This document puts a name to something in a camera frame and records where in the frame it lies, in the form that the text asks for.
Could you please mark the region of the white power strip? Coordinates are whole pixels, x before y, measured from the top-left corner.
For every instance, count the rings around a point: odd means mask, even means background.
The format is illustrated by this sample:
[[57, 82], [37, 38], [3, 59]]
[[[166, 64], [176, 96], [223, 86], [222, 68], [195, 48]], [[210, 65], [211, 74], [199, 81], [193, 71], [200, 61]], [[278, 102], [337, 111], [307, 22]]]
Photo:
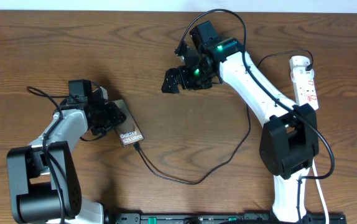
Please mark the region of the white power strip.
[[[293, 67], [307, 67], [310, 65], [310, 59], [301, 55], [295, 55], [289, 60], [290, 71]], [[315, 82], [313, 80], [307, 80], [306, 82], [294, 83], [294, 93], [296, 104], [302, 106], [309, 104], [314, 110], [318, 110], [317, 93], [315, 89]]]

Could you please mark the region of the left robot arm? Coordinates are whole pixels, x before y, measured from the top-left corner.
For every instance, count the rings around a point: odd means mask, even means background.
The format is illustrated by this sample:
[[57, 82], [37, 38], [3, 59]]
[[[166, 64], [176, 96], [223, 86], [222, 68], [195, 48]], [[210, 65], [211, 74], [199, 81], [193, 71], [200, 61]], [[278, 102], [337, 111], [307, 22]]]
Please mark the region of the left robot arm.
[[81, 193], [72, 152], [87, 132], [97, 138], [124, 123], [115, 101], [67, 99], [28, 146], [7, 153], [11, 211], [17, 223], [108, 223], [104, 206]]

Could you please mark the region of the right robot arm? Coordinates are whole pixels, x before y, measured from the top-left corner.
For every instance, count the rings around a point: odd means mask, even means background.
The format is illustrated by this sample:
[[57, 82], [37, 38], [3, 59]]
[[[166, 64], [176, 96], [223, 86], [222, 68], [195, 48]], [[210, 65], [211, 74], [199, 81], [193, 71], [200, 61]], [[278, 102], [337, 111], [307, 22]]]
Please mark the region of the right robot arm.
[[162, 92], [208, 89], [214, 77], [234, 88], [262, 126], [259, 153], [274, 176], [273, 214], [281, 222], [301, 222], [307, 213], [302, 182], [319, 152], [313, 57], [290, 51], [295, 90], [291, 100], [260, 72], [235, 38], [199, 41], [195, 49], [181, 42], [175, 53], [185, 64], [166, 71]]

